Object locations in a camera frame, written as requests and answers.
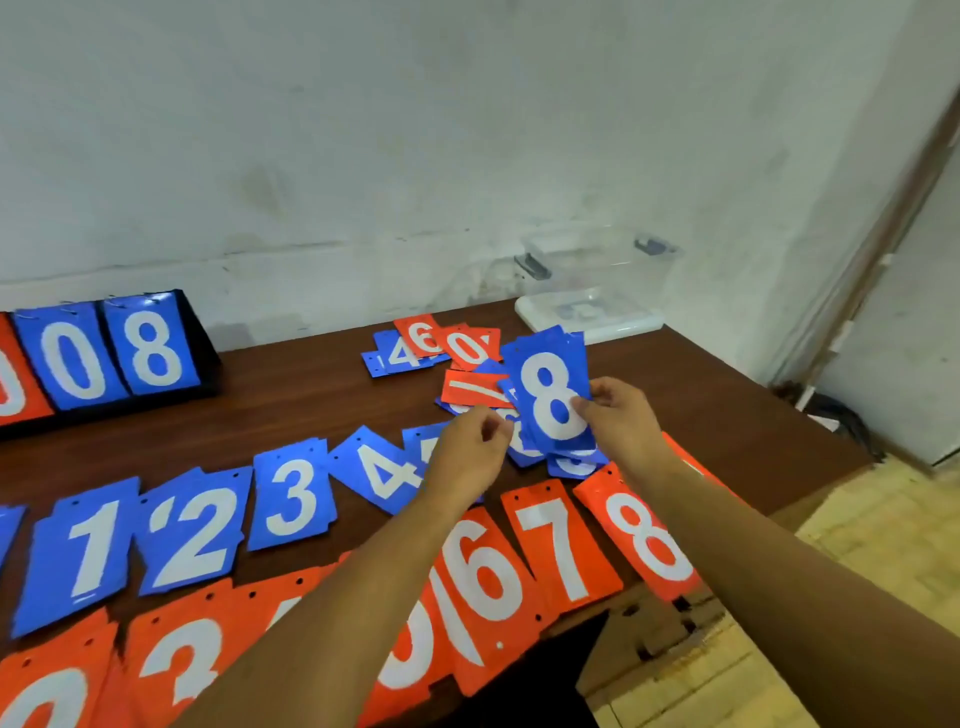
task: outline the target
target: forearm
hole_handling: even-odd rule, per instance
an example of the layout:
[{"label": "forearm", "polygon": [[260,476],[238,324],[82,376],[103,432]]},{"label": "forearm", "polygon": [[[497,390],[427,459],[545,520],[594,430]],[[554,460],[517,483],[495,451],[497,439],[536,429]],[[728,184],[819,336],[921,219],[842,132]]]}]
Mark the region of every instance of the forearm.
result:
[{"label": "forearm", "polygon": [[955,721],[947,630],[679,461],[627,478],[821,725]]},{"label": "forearm", "polygon": [[178,728],[354,725],[459,517],[425,495],[241,656]]}]

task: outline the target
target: number 7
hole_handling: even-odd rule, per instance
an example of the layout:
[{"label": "number 7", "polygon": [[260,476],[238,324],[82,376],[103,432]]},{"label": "number 7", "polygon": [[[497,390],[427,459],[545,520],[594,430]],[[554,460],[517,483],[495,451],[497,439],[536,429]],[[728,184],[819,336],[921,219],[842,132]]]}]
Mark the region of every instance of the number 7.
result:
[{"label": "number 7", "polygon": [[516,512],[516,517],[524,531],[551,525],[553,534],[553,553],[557,559],[560,578],[564,582],[566,596],[570,601],[583,599],[589,595],[584,580],[577,569],[570,547],[570,532],[567,528],[569,514],[566,505],[559,498],[537,505],[527,506]]}]

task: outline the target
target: floor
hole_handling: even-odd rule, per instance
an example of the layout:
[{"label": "floor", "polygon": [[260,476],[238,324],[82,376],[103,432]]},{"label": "floor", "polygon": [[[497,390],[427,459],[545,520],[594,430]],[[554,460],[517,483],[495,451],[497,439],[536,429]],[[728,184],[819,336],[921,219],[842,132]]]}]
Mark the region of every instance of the floor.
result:
[{"label": "floor", "polygon": [[[960,469],[930,479],[890,459],[838,488],[798,535],[960,634]],[[815,728],[736,622],[598,710],[600,728]]]}]

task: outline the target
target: left hand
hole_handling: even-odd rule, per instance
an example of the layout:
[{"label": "left hand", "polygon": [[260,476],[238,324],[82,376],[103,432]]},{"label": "left hand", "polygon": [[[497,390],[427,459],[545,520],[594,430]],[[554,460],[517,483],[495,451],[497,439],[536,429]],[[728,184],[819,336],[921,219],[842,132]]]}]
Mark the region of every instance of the left hand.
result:
[{"label": "left hand", "polygon": [[433,449],[422,496],[460,518],[496,480],[513,436],[514,424],[489,407],[456,417]]}]

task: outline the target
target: orange number card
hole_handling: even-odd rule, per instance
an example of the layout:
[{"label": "orange number card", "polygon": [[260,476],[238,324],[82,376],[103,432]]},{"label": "orange number card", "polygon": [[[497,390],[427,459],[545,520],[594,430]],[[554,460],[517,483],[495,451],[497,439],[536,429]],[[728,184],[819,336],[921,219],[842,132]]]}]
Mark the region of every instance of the orange number card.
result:
[{"label": "orange number card", "polygon": [[433,335],[433,332],[440,327],[429,313],[396,319],[394,326],[418,358],[434,356],[443,351]]},{"label": "orange number card", "polygon": [[427,583],[376,678],[357,725],[366,728],[428,700],[429,686],[452,671],[452,647]]},{"label": "orange number card", "polygon": [[454,647],[453,677],[467,696],[532,647],[558,616],[484,508],[471,508],[453,527],[430,583]]},{"label": "orange number card", "polygon": [[50,642],[5,658],[0,663],[0,725],[90,728],[116,631],[101,609]]},{"label": "orange number card", "polygon": [[130,623],[124,668],[146,728],[166,728],[252,643],[222,579]]},{"label": "orange number card", "polygon": [[[489,344],[483,338],[486,336],[492,340],[493,331],[499,332],[494,328],[437,328],[434,330],[434,336],[460,370],[472,372],[491,358],[488,353]],[[496,348],[499,354],[499,336],[497,336]]]},{"label": "orange number card", "polygon": [[0,426],[53,413],[16,341],[10,319],[0,313]]},{"label": "orange number card", "polygon": [[447,369],[440,401],[447,404],[486,404],[488,407],[513,407],[497,382],[506,375],[484,375]]},{"label": "orange number card", "polygon": [[610,463],[573,489],[650,590],[665,601],[688,594],[700,576],[673,537]]},{"label": "orange number card", "polygon": [[558,614],[623,590],[560,480],[500,496],[523,555]]}]

